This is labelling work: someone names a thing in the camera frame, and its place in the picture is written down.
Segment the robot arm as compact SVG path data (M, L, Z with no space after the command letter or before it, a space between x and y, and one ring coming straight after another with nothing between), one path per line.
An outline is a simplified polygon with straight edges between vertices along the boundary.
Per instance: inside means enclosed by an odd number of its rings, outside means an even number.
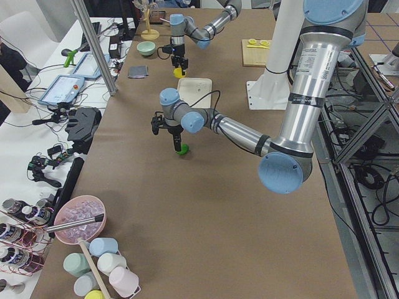
M248 82L253 110L284 110L272 138L215 108L193 108L175 88L160 92L163 124L178 135L207 127L261 157L258 174L270 191L299 189L312 171L311 139L339 54L365 37L366 1L282 1L264 73Z
M173 73L176 78L185 77L188 69L188 58L185 57L185 36L189 37L200 49L205 49L213 38L224 29L226 24L239 16L242 9L241 1L218 2L224 9L204 27L198 27L191 16L170 15L170 43L163 47L163 52L170 54L171 64L175 68Z

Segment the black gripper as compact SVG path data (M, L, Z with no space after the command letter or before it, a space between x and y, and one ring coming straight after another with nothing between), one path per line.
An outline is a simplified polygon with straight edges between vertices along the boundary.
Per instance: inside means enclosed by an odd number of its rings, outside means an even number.
M184 131L180 124L174 124L172 121L165 120L164 128L168 130L170 134L173 135L173 146L177 153L181 152L181 133Z
M188 59L185 58L185 44L172 44L171 45L171 63L174 68L179 67L179 59L181 59L181 73L186 76L188 69Z

